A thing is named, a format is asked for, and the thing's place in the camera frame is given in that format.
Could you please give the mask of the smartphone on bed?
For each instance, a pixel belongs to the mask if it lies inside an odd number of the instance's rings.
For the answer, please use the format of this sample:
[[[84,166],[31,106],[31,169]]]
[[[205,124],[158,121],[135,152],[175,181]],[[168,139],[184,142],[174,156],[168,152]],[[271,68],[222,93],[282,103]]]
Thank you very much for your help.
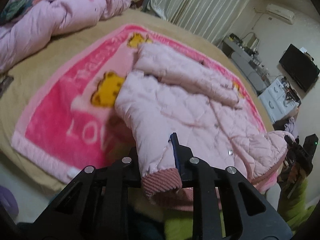
[[[10,75],[5,75],[1,77],[1,83],[0,83],[0,98],[3,96],[3,94],[6,92],[8,87],[13,82],[14,77]]]

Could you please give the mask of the pink quilted jacket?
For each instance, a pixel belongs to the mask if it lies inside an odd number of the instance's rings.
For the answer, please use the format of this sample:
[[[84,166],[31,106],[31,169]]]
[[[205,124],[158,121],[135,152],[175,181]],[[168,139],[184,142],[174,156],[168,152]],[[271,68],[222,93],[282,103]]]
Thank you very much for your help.
[[[195,156],[212,167],[235,167],[260,192],[276,183],[287,153],[286,132],[265,132],[231,80],[161,43],[138,46],[115,110],[136,142],[143,192],[161,207],[193,210],[173,133]]]

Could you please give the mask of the black television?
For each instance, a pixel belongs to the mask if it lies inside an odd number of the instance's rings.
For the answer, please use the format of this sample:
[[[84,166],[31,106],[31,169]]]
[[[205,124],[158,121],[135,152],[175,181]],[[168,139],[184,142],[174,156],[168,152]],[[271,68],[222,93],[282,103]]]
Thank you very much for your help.
[[[279,63],[305,93],[318,79],[319,68],[293,44],[285,50]]]

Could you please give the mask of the white drawer cabinet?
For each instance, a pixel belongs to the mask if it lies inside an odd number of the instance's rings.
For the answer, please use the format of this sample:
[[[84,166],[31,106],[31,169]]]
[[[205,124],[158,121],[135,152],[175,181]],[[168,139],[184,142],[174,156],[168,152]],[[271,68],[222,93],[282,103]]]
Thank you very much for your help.
[[[285,76],[277,77],[259,96],[271,121],[296,115],[301,100]]]

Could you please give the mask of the pink cartoon bear blanket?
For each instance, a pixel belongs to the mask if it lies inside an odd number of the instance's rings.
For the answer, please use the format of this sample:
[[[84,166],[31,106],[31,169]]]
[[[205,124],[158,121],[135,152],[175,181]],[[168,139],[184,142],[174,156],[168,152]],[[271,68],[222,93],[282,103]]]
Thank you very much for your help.
[[[90,42],[89,46],[48,79],[32,71],[32,82],[42,82],[25,103],[11,145],[42,172],[62,183],[70,182],[87,165],[110,165],[132,143],[131,132],[116,116],[113,103],[122,82],[135,64],[137,46],[159,42],[222,74],[244,99],[250,122],[265,131],[264,122],[240,79],[217,56],[207,57],[185,44],[134,24]]]

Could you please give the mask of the pink floral comforter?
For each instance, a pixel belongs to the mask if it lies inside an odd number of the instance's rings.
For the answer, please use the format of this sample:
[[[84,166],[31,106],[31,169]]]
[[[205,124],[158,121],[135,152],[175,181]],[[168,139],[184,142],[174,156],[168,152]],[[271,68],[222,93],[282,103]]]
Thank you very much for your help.
[[[1,26],[1,73],[44,48],[52,36],[92,27],[129,9],[131,0],[42,0]]]

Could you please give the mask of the tan bed sheet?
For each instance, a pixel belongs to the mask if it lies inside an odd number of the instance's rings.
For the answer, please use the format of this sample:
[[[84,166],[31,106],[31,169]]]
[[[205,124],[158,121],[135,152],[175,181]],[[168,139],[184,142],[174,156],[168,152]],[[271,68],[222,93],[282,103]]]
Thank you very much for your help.
[[[49,194],[60,191],[64,184],[35,166],[28,159],[11,148],[11,137],[15,125],[29,99],[64,63],[78,55],[95,41],[101,39],[125,24],[137,24],[151,31],[177,40],[208,57],[219,61],[242,81],[250,94],[267,131],[272,131],[272,122],[266,109],[257,98],[253,88],[240,74],[230,59],[216,46],[204,38],[192,34],[167,21],[149,14],[128,9],[120,16],[100,21],[96,26],[66,36],[56,36],[38,53],[16,64],[9,71],[13,82],[1,97],[1,163],[40,191]]]

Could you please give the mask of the grey low cabinet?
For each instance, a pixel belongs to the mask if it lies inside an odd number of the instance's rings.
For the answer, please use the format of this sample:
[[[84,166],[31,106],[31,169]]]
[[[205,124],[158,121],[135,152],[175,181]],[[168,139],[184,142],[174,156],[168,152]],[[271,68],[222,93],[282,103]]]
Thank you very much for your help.
[[[226,36],[222,40],[221,49],[250,83],[257,95],[260,95],[270,85],[256,53],[243,47],[242,40],[239,40],[236,35]]]

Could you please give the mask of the white air conditioner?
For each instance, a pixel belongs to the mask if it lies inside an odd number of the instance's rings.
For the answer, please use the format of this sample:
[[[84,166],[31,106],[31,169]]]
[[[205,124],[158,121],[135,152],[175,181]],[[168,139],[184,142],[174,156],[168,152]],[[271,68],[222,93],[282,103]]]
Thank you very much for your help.
[[[273,15],[275,18],[287,23],[287,24],[290,24],[290,25],[293,25],[294,24],[294,21],[295,21],[295,13],[292,12],[291,10],[289,9],[286,9],[284,7],[280,7],[278,5],[275,5],[275,4],[271,4],[269,3],[267,6],[266,6],[266,11],[270,14],[270,15]]]

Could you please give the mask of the striped beige curtain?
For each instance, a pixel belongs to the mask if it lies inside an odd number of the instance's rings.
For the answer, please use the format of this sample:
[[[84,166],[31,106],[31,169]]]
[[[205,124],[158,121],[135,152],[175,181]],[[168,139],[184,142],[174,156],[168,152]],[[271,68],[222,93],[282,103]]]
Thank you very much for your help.
[[[161,19],[217,45],[249,0],[150,0]]]

